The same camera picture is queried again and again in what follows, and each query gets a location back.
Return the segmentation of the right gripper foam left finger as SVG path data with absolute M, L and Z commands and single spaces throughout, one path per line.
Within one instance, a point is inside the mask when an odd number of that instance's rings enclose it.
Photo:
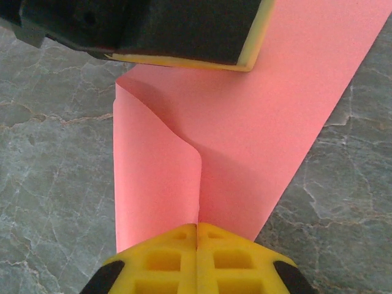
M 110 257 L 82 293 L 195 293 L 196 225 L 186 224 Z

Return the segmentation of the right gripper foam right finger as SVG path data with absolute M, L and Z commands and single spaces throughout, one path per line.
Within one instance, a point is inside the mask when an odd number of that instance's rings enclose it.
M 290 258 L 207 223 L 197 226 L 199 293 L 315 293 Z

